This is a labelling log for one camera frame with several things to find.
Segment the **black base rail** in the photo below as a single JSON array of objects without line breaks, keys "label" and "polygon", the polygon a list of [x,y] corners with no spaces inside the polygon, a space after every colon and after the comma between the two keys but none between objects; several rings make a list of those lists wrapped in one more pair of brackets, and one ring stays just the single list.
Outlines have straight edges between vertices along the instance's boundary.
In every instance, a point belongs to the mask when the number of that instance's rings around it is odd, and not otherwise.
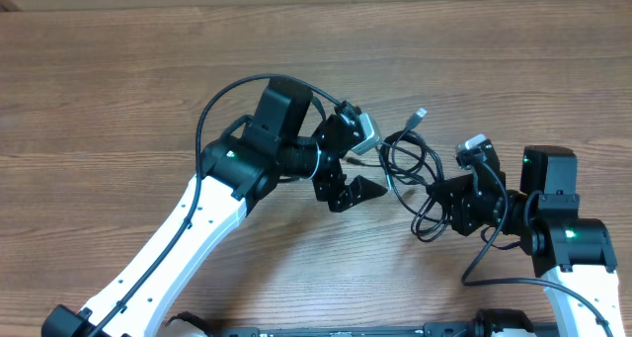
[{"label": "black base rail", "polygon": [[214,332],[220,337],[469,337],[469,336],[536,336],[558,337],[552,322],[535,323],[533,331],[505,328],[500,332],[486,332],[481,322],[427,322],[423,326],[298,328],[261,330],[255,327],[226,328]]}]

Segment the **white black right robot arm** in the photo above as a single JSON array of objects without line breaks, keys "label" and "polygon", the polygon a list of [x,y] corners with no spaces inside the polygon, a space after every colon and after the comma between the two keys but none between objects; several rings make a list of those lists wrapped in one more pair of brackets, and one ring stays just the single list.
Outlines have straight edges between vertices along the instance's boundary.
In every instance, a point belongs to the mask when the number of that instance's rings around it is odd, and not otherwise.
[{"label": "white black right robot arm", "polygon": [[517,309],[480,309],[466,322],[440,326],[441,336],[622,336],[617,259],[605,224],[579,216],[578,159],[560,146],[524,149],[520,187],[510,190],[489,138],[459,144],[455,159],[464,175],[431,184],[432,202],[454,231],[514,235],[532,261],[531,278],[497,278],[487,285],[543,289],[555,319],[535,323]]}]

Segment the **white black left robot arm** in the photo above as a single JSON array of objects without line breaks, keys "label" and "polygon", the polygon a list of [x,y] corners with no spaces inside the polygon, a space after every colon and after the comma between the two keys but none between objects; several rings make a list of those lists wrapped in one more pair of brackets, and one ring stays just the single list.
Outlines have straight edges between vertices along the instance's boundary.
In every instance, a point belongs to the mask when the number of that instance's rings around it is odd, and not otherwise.
[{"label": "white black left robot arm", "polygon": [[208,336],[200,318],[166,317],[211,251],[278,184],[308,180],[318,201],[342,212],[385,194],[362,176],[349,181],[341,159],[380,141],[374,119],[294,77],[265,74],[254,114],[218,139],[195,137],[196,172],[164,223],[102,291],[74,312],[57,306],[44,336]]}]

